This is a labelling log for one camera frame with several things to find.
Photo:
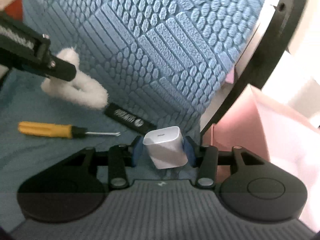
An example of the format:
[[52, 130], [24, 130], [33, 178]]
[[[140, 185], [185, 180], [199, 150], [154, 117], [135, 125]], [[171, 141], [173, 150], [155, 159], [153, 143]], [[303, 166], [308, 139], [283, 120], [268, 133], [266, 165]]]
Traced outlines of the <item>yellow handled screwdriver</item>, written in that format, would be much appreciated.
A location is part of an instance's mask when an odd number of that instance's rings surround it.
[[18, 131], [25, 135], [49, 138], [84, 138], [88, 135], [118, 137], [120, 132], [90, 132], [87, 128], [72, 125], [47, 124], [40, 122], [22, 121], [18, 124]]

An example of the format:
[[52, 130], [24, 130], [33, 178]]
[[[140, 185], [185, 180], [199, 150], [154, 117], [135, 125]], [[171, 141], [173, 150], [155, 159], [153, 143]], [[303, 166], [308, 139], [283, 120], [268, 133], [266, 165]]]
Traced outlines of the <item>blue textured sofa cover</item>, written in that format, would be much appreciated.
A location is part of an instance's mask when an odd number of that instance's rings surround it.
[[[265, 0], [23, 0], [23, 20], [58, 53], [74, 48], [80, 69], [109, 101], [158, 128], [200, 138], [200, 117], [244, 51]], [[134, 131], [41, 89], [43, 78], [12, 70], [1, 87], [1, 227], [23, 220], [16, 199], [29, 177], [85, 147], [107, 150]], [[49, 138], [22, 121], [72, 125], [118, 137]]]

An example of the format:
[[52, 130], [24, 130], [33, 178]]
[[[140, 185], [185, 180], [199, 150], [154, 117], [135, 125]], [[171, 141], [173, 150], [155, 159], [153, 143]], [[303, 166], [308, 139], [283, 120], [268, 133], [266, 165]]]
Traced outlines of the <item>pink sticky note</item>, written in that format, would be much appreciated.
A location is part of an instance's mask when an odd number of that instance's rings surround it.
[[226, 75], [225, 82], [228, 84], [233, 84], [235, 81], [235, 68], [232, 68], [230, 72]]

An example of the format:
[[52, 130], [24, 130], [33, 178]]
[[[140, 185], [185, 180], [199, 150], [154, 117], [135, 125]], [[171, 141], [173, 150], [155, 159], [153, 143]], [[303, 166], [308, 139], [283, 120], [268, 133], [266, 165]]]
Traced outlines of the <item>pink cardboard box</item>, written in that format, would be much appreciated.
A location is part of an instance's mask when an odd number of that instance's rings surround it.
[[242, 146], [299, 178], [308, 190], [300, 219], [319, 231], [319, 129], [306, 117], [247, 85], [202, 143], [222, 151]]

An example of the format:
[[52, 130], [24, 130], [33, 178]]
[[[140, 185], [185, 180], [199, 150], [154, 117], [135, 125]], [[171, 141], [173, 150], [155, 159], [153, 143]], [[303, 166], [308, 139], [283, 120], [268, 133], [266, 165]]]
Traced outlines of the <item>white fluffy hair claw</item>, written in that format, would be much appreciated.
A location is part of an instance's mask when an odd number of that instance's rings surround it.
[[76, 105], [91, 109], [103, 109], [108, 103], [107, 90], [95, 79], [79, 69], [80, 57], [74, 48], [64, 48], [57, 57], [76, 67], [76, 76], [72, 81], [55, 77], [44, 79], [41, 89], [49, 96], [60, 98]]

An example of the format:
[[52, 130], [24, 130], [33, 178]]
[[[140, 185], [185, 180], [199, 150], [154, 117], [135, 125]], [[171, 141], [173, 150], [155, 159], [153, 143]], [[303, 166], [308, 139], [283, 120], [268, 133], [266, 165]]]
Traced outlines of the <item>black rectangular labelled bar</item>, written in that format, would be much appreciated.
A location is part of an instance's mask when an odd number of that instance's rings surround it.
[[135, 131], [141, 135], [146, 135], [148, 132], [156, 130], [156, 125], [144, 120], [115, 103], [110, 103], [104, 109], [104, 114], [112, 120], [124, 125], [125, 127]]

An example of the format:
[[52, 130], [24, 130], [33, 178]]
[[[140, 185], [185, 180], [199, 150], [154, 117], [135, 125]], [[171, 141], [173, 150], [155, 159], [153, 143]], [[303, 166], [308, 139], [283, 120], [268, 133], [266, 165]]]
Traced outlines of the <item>small white charger cube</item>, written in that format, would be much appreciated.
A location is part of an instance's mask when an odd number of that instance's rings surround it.
[[188, 162], [178, 126], [148, 132], [143, 139], [143, 145], [159, 170], [181, 167]]

